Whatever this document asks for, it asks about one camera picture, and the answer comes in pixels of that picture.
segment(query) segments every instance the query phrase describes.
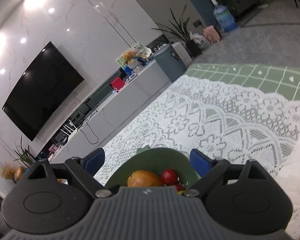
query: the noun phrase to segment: dark gray wall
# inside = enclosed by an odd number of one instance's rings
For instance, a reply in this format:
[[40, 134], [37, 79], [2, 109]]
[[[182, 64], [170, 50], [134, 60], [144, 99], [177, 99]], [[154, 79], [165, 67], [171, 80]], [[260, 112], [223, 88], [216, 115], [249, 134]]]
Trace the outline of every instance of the dark gray wall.
[[216, 25], [217, 20], [213, 15], [214, 6], [211, 0], [190, 0], [207, 26]]
[[[171, 26], [169, 20], [173, 22], [169, 7], [172, 9], [175, 17], [178, 19], [182, 13], [182, 9], [185, 4], [188, 5], [184, 19], [190, 16], [190, 21], [188, 24], [188, 30], [193, 33], [203, 34], [202, 28], [195, 29], [192, 25], [193, 22], [200, 20], [203, 26], [206, 26], [205, 20], [201, 17], [197, 9], [192, 5], [190, 0], [136, 0], [137, 3], [146, 11], [146, 13], [152, 18], [156, 23], [161, 23], [167, 26]], [[171, 38], [172, 35], [165, 33], [167, 38]]]

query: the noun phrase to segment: cable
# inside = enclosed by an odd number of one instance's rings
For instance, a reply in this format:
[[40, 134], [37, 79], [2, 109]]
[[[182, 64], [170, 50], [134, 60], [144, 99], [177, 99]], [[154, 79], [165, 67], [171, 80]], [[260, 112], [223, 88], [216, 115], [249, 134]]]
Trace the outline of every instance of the cable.
[[79, 129], [80, 129], [80, 131], [84, 134], [84, 136], [86, 137], [86, 139], [88, 140], [88, 142], [89, 142], [90, 144], [92, 144], [92, 145], [93, 145], [93, 144], [97, 144], [98, 141], [99, 141], [98, 136], [96, 136], [95, 133], [92, 131], [90, 125], [88, 125], [88, 127], [90, 128], [90, 130], [91, 130], [91, 132], [94, 134], [94, 136], [97, 138], [97, 141], [96, 141], [95, 143], [92, 143], [92, 142], [89, 141], [89, 139], [87, 138], [86, 134], [81, 130], [81, 127], [79, 127]]
[[[84, 134], [84, 136], [85, 136], [85, 138], [87, 139], [87, 141], [88, 141], [90, 144], [92, 144], [92, 145], [97, 144], [98, 141], [99, 141], [98, 136], [96, 136], [96, 134], [95, 134], [95, 133], [93, 132], [93, 130], [91, 129], [90, 125], [88, 125], [88, 122], [90, 121], [90, 119], [98, 112], [97, 109], [94, 109], [93, 111], [91, 112], [91, 114], [89, 115], [89, 117], [87, 117], [85, 120], [83, 120], [83, 122], [82, 122], [81, 124], [79, 124], [79, 126], [78, 126], [78, 128], [77, 128], [77, 131], [76, 131], [76, 133], [75, 133], [75, 135], [76, 135], [76, 134], [78, 133], [78, 130], [80, 130], [80, 131]], [[90, 130], [91, 130], [91, 132], [93, 133], [93, 135], [97, 138], [97, 141], [96, 141], [95, 143], [90, 142], [89, 139], [87, 138], [86, 134], [81, 130], [81, 127], [84, 127], [85, 125], [88, 125], [88, 127], [90, 128]]]

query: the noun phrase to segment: green checkered tablecloth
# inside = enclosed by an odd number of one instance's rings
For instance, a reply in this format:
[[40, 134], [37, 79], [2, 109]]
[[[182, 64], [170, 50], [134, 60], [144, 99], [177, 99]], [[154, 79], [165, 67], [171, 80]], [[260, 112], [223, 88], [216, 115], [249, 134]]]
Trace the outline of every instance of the green checkered tablecloth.
[[300, 68], [249, 64], [193, 64], [186, 75], [226, 84], [254, 87], [300, 100]]

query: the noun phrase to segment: television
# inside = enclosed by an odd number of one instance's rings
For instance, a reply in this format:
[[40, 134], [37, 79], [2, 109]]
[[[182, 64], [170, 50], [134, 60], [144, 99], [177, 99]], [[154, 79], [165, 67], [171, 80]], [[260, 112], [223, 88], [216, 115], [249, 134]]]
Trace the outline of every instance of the television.
[[33, 141], [52, 114], [83, 80], [49, 42], [22, 74], [2, 109]]

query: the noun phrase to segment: plastic bag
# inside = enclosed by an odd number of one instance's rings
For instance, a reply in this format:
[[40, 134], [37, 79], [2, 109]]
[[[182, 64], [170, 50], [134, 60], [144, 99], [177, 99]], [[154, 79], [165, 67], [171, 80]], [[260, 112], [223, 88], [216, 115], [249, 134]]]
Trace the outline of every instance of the plastic bag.
[[201, 49], [210, 46], [210, 42], [205, 37], [199, 35], [198, 33], [192, 34], [192, 32], [190, 32], [190, 38], [194, 40], [194, 42], [197, 43]]

